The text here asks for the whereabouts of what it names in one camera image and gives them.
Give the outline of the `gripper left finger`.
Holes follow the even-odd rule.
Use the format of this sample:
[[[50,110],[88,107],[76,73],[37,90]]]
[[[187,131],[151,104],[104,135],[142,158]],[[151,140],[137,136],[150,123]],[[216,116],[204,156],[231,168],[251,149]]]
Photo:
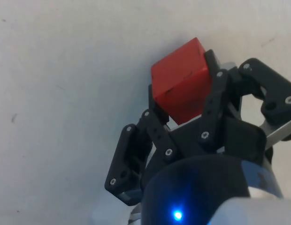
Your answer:
[[[165,128],[168,115],[153,98],[148,86],[148,109],[137,124],[126,125],[120,134],[117,147],[105,181],[105,189],[128,206],[141,202],[142,177],[152,147],[162,164],[168,165],[182,158],[178,146]]]

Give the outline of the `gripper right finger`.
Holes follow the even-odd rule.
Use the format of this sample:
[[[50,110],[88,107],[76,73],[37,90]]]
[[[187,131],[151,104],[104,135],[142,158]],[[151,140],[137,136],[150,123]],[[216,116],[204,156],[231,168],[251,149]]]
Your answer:
[[[228,149],[228,142],[246,143],[247,124],[241,120],[242,97],[262,100],[265,118],[252,135],[268,150],[281,140],[291,140],[291,82],[256,58],[240,67],[221,69],[213,50],[205,53],[212,87],[200,118],[199,143],[205,150]]]

